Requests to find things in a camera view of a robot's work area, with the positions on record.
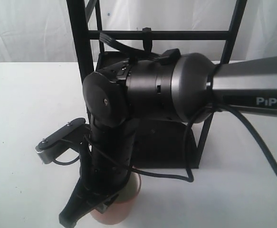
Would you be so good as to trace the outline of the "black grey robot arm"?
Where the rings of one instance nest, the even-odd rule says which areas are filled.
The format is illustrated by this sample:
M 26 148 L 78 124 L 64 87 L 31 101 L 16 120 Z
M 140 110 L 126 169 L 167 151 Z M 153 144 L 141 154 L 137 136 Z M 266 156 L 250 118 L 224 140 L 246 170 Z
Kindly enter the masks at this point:
M 192 53 L 119 62 L 89 74 L 83 96 L 91 123 L 78 148 L 80 176 L 59 222 L 73 228 L 87 213 L 106 211 L 135 172 L 134 136 L 141 119 L 183 122 L 191 128 L 223 110 L 248 129 L 277 176 L 277 162 L 244 113 L 277 116 L 277 57 L 214 64 Z

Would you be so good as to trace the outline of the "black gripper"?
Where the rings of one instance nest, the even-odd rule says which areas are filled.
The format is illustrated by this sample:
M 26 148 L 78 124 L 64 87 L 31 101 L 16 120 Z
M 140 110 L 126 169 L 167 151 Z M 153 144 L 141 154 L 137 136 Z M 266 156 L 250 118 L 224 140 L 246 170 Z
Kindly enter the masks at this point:
M 75 226 L 93 208 L 100 207 L 129 179 L 137 119 L 129 119 L 117 127 L 109 127 L 92 117 L 90 135 L 85 138 L 81 154 L 80 179 L 59 214 L 62 226 Z

